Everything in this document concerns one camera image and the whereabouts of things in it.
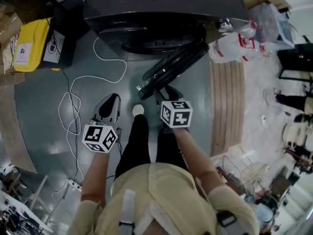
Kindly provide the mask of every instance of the sticker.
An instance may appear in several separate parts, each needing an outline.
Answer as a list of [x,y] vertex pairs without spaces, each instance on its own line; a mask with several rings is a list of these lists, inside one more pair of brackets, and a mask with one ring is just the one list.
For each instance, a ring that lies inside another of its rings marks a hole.
[[18,45],[15,57],[15,65],[28,65],[32,43]]
[[59,53],[62,52],[65,37],[56,30],[54,30],[53,33],[45,48],[44,61],[57,64],[60,60]]

